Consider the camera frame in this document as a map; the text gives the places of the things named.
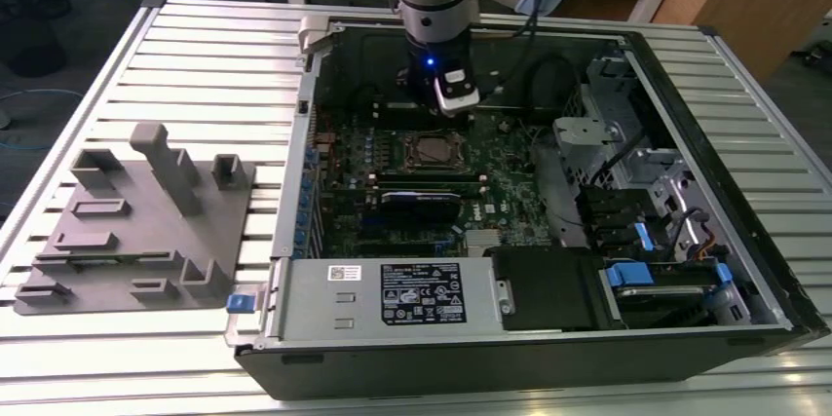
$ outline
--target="motherboard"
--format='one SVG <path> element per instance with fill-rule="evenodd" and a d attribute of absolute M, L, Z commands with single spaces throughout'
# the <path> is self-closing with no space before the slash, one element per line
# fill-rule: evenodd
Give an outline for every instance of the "motherboard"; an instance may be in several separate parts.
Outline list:
<path fill-rule="evenodd" d="M 448 128 L 372 124 L 355 115 L 320 120 L 325 257 L 473 256 L 487 246 L 551 245 L 531 156 L 547 128 L 492 111 Z"/>

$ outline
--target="white cable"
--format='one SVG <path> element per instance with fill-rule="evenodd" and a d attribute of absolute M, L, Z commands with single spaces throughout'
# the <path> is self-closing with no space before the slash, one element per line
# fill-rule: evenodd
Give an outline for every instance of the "white cable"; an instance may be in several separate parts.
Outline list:
<path fill-rule="evenodd" d="M 57 95 L 72 95 L 79 99 L 83 99 L 83 94 L 79 92 L 73 92 L 72 90 L 57 90 L 57 89 L 39 89 L 39 90 L 21 90 L 19 92 L 13 92 L 5 96 L 0 96 L 0 101 L 20 95 L 27 95 L 29 93 L 53 93 Z"/>

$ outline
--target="metal bracket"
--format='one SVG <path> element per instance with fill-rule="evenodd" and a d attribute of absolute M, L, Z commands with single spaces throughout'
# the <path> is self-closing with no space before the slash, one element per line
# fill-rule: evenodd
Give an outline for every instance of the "metal bracket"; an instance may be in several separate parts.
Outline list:
<path fill-rule="evenodd" d="M 509 316 L 515 313 L 515 300 L 511 294 L 511 283 L 508 280 L 499 280 L 496 282 L 496 305 L 499 312 L 504 316 Z"/>
<path fill-rule="evenodd" d="M 297 44 L 304 54 L 312 54 L 327 46 L 325 39 L 336 31 L 331 29 L 329 17 L 309 15 L 300 20 Z"/>

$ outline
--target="black component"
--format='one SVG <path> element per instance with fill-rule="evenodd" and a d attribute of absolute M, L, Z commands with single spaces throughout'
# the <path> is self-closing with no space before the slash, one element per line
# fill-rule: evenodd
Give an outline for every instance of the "black component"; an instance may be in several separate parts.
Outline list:
<path fill-rule="evenodd" d="M 713 321 L 703 310 L 703 296 L 719 288 L 721 280 L 713 262 L 688 262 L 651 268 L 653 284 L 616 289 L 617 306 L 631 328 L 705 325 Z M 683 287 L 668 293 L 668 287 Z"/>
<path fill-rule="evenodd" d="M 716 325 L 713 313 L 696 302 L 689 307 L 676 309 L 649 325 L 649 328 L 673 328 L 683 326 Z"/>
<path fill-rule="evenodd" d="M 643 131 L 648 136 L 649 147 L 676 148 L 676 141 L 673 141 L 673 137 L 661 121 L 661 116 L 659 116 L 659 111 L 652 105 L 645 87 L 641 84 L 631 91 L 629 102 L 633 105 L 633 111 L 636 111 Z"/>
<path fill-rule="evenodd" d="M 423 133 L 404 138 L 404 167 L 412 171 L 465 171 L 459 133 Z"/>
<path fill-rule="evenodd" d="M 832 42 L 820 41 L 805 54 L 804 65 L 832 73 Z"/>
<path fill-rule="evenodd" d="M 141 0 L 141 7 L 148 9 L 161 9 L 167 3 L 168 0 Z"/>
<path fill-rule="evenodd" d="M 559 96 L 556 96 L 555 98 L 547 96 L 547 99 L 551 99 L 556 102 L 565 102 L 569 98 L 569 95 L 572 93 L 576 93 L 576 90 L 580 90 L 581 83 L 584 82 L 581 72 L 579 71 L 572 61 L 560 52 L 548 52 L 537 57 L 524 71 L 520 83 L 520 101 L 527 106 L 524 111 L 524 114 L 527 115 L 531 115 L 535 111 L 535 108 L 537 107 L 535 104 L 535 85 L 537 77 L 539 75 L 541 75 L 540 72 L 548 64 L 555 66 L 553 73 L 548 74 L 545 79 L 551 84 L 557 85 L 556 81 L 552 82 L 552 76 L 559 77 L 571 75 L 573 78 L 565 88 L 563 88 L 563 85 L 560 85 L 563 90 L 557 90 L 560 92 Z"/>
<path fill-rule="evenodd" d="M 356 112 L 371 115 L 373 127 L 385 131 L 429 131 L 432 129 L 468 128 L 468 114 L 452 118 L 435 114 L 412 102 L 373 100 L 373 105 L 356 105 Z"/>
<path fill-rule="evenodd" d="M 700 33 L 705 36 L 719 36 L 719 31 L 716 30 L 716 26 L 711 26 L 707 24 L 700 25 Z"/>
<path fill-rule="evenodd" d="M 436 254 L 436 244 L 361 244 L 357 246 L 361 257 L 431 257 Z"/>
<path fill-rule="evenodd" d="M 585 186 L 575 202 L 596 252 L 612 258 L 655 260 L 656 252 L 645 251 L 636 229 L 636 223 L 644 223 L 652 243 L 668 245 L 667 232 L 648 190 L 608 190 Z"/>
<path fill-rule="evenodd" d="M 477 174 L 377 174 L 379 184 L 436 183 L 436 184 L 480 184 Z"/>
<path fill-rule="evenodd" d="M 505 330 L 617 328 L 605 303 L 599 271 L 603 259 L 584 248 L 493 247 L 493 274 L 509 284 L 513 314 Z"/>
<path fill-rule="evenodd" d="M 453 194 L 388 192 L 381 196 L 380 214 L 389 225 L 424 228 L 452 224 L 461 211 L 461 198 Z"/>
<path fill-rule="evenodd" d="M 453 39 L 428 45 L 407 34 L 409 44 L 409 65 L 404 72 L 404 85 L 408 95 L 423 106 L 440 112 L 440 102 L 435 81 L 439 81 L 441 94 L 447 98 L 469 95 L 473 91 L 475 72 L 471 63 L 471 29 L 465 29 Z M 461 70 L 464 79 L 447 81 L 447 73 Z"/>
<path fill-rule="evenodd" d="M 612 156 L 612 158 L 609 158 L 609 160 L 603 165 L 600 165 L 600 168 L 597 168 L 596 173 L 589 178 L 589 185 L 596 185 L 596 181 L 599 180 L 599 178 L 603 176 L 603 174 L 607 171 L 612 169 L 612 167 L 619 163 L 619 161 L 621 161 L 624 157 L 629 155 L 631 151 L 636 149 L 636 146 L 639 146 L 639 143 L 641 142 L 647 134 L 648 134 L 648 131 L 645 130 L 644 127 L 641 127 L 641 129 L 629 138 L 629 140 L 627 140 L 619 152 Z"/>

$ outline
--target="slotted aluminum surface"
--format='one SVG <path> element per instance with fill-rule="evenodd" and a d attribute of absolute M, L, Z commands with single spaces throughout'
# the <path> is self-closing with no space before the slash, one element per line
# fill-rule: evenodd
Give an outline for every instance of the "slotted aluminum surface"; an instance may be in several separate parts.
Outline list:
<path fill-rule="evenodd" d="M 373 10 L 195 0 L 169 0 L 139 13 L 0 236 L 12 240 L 0 264 L 0 414 L 556 415 L 565 407 L 569 414 L 593 415 L 828 414 L 832 337 L 795 352 L 732 362 L 681 383 L 287 403 L 273 401 L 236 365 L 223 338 L 224 310 L 25 318 L 13 313 L 16 286 L 72 193 L 72 155 L 84 147 L 136 157 L 127 141 L 139 120 L 165 122 L 172 141 L 193 159 L 236 153 L 257 163 L 235 277 L 239 283 L 267 280 L 300 77 L 295 33 L 303 16 L 327 12 L 389 17 Z M 643 32 L 815 304 L 832 315 L 829 173 L 719 40 L 692 27 L 547 23 Z M 255 333 L 257 322 L 256 315 L 241 316 L 237 328 Z"/>

